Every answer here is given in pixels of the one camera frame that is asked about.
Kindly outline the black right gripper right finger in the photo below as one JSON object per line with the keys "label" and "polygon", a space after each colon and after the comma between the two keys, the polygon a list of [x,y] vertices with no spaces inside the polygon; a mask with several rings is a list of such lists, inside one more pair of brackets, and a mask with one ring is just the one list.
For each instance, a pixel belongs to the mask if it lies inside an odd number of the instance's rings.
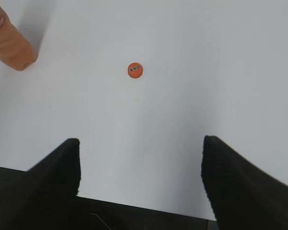
{"label": "black right gripper right finger", "polygon": [[201,178],[221,230],[288,230],[288,186],[205,136]]}

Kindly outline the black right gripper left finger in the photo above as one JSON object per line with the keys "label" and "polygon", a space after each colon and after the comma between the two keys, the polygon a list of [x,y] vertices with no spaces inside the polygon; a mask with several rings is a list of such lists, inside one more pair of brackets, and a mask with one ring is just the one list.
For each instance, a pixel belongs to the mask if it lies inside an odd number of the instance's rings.
{"label": "black right gripper left finger", "polygon": [[80,180],[76,138],[26,172],[0,167],[0,230],[68,230]]}

